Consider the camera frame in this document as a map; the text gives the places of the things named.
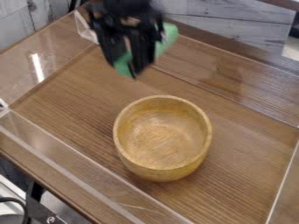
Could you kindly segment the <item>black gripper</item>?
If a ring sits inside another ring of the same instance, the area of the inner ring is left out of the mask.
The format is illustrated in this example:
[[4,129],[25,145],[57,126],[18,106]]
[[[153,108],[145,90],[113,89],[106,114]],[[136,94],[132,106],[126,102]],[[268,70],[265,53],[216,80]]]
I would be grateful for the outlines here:
[[106,63],[126,53],[124,35],[130,45],[132,77],[155,62],[155,41],[164,38],[164,15],[152,0],[88,0],[85,7],[89,28],[94,30]]

